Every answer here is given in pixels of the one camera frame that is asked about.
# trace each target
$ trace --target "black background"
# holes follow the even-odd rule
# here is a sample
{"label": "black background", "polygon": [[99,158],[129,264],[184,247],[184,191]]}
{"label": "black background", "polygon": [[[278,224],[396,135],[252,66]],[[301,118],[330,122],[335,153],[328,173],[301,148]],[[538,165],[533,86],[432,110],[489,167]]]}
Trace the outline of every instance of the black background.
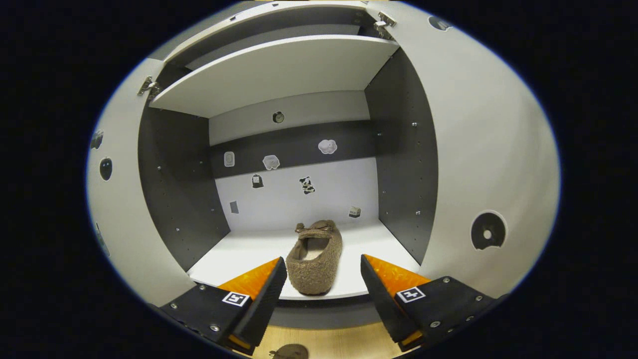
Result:
{"label": "black background", "polygon": [[[120,81],[164,41],[216,11],[213,6],[221,5],[3,4],[3,77],[9,108],[18,110],[6,114],[6,154],[27,154],[19,163],[25,179],[13,176],[11,162],[5,173],[17,202],[7,204],[5,215],[9,300],[2,305],[2,347],[15,356],[65,350],[105,358],[216,357],[120,282],[93,240],[84,185],[94,124]],[[630,113],[635,77],[629,76],[638,42],[629,7],[429,1],[426,9],[521,74],[550,117],[563,161],[561,210],[537,266],[503,305],[428,356],[635,357],[636,345],[627,341],[635,334],[635,290],[622,267],[636,262],[634,225],[626,220],[638,142]],[[24,148],[12,147],[13,139],[22,145],[20,138]],[[25,218],[14,218],[18,213]]]}

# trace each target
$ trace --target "white shelf floor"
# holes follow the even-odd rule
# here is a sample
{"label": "white shelf floor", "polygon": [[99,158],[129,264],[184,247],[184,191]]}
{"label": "white shelf floor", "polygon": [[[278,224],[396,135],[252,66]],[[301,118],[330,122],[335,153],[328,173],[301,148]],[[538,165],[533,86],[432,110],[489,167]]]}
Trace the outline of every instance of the white shelf floor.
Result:
{"label": "white shelf floor", "polygon": [[[325,300],[367,294],[361,278],[361,254],[369,254],[407,270],[419,270],[419,264],[379,221],[338,224],[343,251],[337,277],[324,296],[304,296],[286,279],[281,290],[283,300]],[[288,230],[267,232],[231,232],[188,271],[196,282],[219,286],[277,257],[286,259],[297,241],[294,225]]]}

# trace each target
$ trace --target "slipper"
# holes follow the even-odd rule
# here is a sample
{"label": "slipper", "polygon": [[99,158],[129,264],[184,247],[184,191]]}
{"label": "slipper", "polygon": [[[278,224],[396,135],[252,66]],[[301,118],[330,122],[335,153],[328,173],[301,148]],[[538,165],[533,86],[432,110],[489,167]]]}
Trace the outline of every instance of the slipper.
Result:
{"label": "slipper", "polygon": [[308,359],[308,349],[301,344],[286,344],[277,351],[271,350],[273,359]]}
{"label": "slipper", "polygon": [[305,295],[328,293],[337,276],[343,243],[334,221],[320,220],[310,228],[297,224],[299,239],[286,258],[292,286]]}

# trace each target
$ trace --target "shelf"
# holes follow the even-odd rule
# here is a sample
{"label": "shelf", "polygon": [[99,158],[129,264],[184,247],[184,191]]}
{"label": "shelf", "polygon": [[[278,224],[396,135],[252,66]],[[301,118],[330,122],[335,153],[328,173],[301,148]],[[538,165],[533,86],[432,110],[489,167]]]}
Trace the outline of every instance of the shelf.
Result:
{"label": "shelf", "polygon": [[362,91],[399,48],[356,35],[311,35],[255,45],[184,76],[151,107],[211,118],[276,98]]}
{"label": "shelf", "polygon": [[[367,294],[360,272],[361,254],[378,257],[414,272],[419,270],[419,264],[379,220],[338,224],[338,228],[343,238],[343,251],[337,277],[328,294],[304,296],[286,279],[280,299],[327,300]],[[195,282],[219,286],[274,258],[286,259],[296,241],[297,234],[293,224],[289,230],[284,231],[233,231],[206,253],[188,271],[188,275]]]}

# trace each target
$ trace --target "cloud sticker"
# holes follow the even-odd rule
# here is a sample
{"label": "cloud sticker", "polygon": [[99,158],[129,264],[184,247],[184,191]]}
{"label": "cloud sticker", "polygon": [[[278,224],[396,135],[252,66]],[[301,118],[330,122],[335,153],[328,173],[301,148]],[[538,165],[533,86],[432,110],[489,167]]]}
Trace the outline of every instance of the cloud sticker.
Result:
{"label": "cloud sticker", "polygon": [[263,165],[266,166],[266,169],[269,171],[271,169],[277,169],[279,167],[279,159],[275,155],[268,155],[262,160]]}
{"label": "cloud sticker", "polygon": [[337,150],[337,143],[334,140],[323,140],[319,142],[319,150],[324,155],[330,155]]}

